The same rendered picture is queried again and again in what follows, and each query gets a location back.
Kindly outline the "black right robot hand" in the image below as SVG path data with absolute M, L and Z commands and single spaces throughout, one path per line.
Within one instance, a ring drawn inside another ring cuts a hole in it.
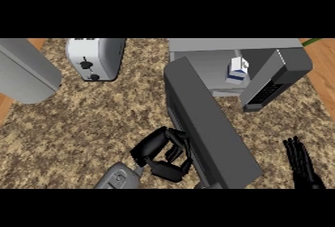
M 284 140 L 284 146 L 294 174 L 295 189 L 325 189 L 326 186 L 315 171 L 306 146 L 300 141 L 298 136 Z

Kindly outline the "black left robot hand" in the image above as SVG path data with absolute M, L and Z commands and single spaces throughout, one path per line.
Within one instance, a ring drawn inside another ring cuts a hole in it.
M 155 161 L 163 148 L 173 143 L 166 153 L 166 159 Z M 173 183 L 179 183 L 189 174 L 191 140 L 186 133 L 177 129 L 161 127 L 140 141 L 132 149 L 133 160 L 139 167 L 148 165 L 154 176 L 161 177 Z

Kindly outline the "dark grey microwave door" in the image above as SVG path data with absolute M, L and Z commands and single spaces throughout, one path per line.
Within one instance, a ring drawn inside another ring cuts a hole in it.
M 262 176 L 260 164 L 186 58 L 167 64 L 164 81 L 170 119 L 191 140 L 198 186 L 245 188 Z

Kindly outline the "white and blue milk carton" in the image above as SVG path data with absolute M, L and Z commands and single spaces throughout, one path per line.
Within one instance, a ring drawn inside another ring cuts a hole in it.
M 231 59 L 228 65 L 226 81 L 233 84 L 241 84 L 248 76 L 248 61 L 242 57 Z

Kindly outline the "grey microwave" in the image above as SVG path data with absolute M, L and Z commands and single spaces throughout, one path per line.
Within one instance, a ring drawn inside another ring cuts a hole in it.
M 260 111 L 313 69 L 295 38 L 171 38 L 169 56 L 170 62 L 180 58 L 191 61 L 213 96 L 238 96 L 247 112 Z M 248 61 L 241 84 L 226 81 L 235 57 Z

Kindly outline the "silver toaster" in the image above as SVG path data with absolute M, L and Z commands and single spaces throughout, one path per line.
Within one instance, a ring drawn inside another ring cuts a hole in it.
M 124 38 L 70 38 L 67 58 L 86 82 L 112 82 L 118 78 Z

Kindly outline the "grey rounded appliance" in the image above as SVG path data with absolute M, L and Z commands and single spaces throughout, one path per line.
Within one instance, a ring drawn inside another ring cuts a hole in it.
M 62 73 L 27 38 L 0 38 L 0 92 L 36 104 L 58 91 Z

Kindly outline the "green object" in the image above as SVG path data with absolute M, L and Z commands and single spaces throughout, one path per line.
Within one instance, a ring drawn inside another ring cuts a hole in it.
M 310 38 L 303 42 L 303 47 L 307 47 L 312 43 L 318 42 L 319 40 L 322 40 L 322 38 Z

